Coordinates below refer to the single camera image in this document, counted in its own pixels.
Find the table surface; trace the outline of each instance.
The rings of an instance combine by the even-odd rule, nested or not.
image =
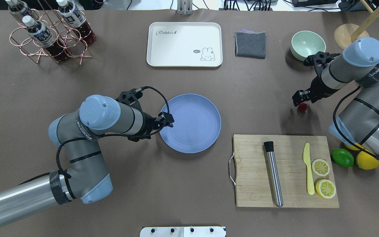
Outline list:
[[[0,192],[35,175],[57,169],[57,147],[48,126],[75,111],[89,95],[116,98],[122,91],[149,85],[168,99],[197,93],[218,108],[221,134],[209,149],[179,153],[159,135],[133,143],[100,140],[113,182],[108,197],[93,204],[75,200],[0,228],[0,236],[139,236],[145,226],[226,226],[227,236],[379,236],[379,168],[372,171],[333,165],[340,208],[242,208],[228,175],[233,134],[325,135],[330,149],[341,142],[329,134],[333,109],[356,85],[351,83],[305,114],[291,97],[315,77],[290,53],[293,34],[315,31],[327,51],[341,52],[333,38],[344,23],[362,23],[367,13],[218,12],[190,17],[174,10],[86,12],[97,41],[93,58],[78,67],[39,65],[20,54],[8,38],[17,28],[0,11]],[[221,26],[223,63],[217,68],[153,68],[146,63],[147,32],[156,21],[204,21]],[[235,56],[234,32],[267,34],[266,59]],[[379,39],[379,19],[369,28]],[[145,112],[156,115],[163,101],[146,92]],[[67,166],[65,154],[63,164]]]

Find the wooden stand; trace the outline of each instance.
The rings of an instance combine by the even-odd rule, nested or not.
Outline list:
[[[371,12],[371,15],[364,21],[364,23],[360,26],[355,24],[343,24],[337,27],[334,31],[334,39],[336,40],[337,45],[342,49],[345,49],[358,38],[368,37],[369,34],[365,29],[379,17],[379,6],[373,11],[365,0],[361,0],[361,3],[369,12]]]

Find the gray cloth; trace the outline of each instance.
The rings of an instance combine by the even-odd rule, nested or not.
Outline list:
[[[235,54],[241,57],[266,58],[266,33],[243,30],[235,32]]]

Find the lemon half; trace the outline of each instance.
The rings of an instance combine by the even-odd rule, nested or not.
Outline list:
[[[330,166],[323,159],[316,159],[313,161],[311,168],[318,176],[325,177],[330,173]]]
[[[333,198],[336,195],[336,185],[328,179],[320,179],[316,183],[316,191],[322,198]]]

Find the robotic arm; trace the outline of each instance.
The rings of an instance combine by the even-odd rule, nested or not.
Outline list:
[[[333,56],[319,52],[305,60],[304,65],[315,65],[317,77],[309,89],[293,95],[293,105],[327,98],[355,80],[361,92],[336,117],[340,132],[334,123],[329,130],[347,145],[362,145],[379,160],[379,41],[370,37],[357,39],[327,66]]]
[[[150,139],[157,133],[151,133],[153,130],[173,126],[169,113],[154,118],[142,111],[138,99],[147,88],[152,89],[132,89],[117,99],[89,96],[80,109],[54,120],[49,137],[59,146],[57,156],[65,145],[71,168],[63,170],[57,160],[58,171],[1,192],[0,227],[77,197],[89,204],[109,195],[113,187],[97,140],[120,135],[136,142]]]

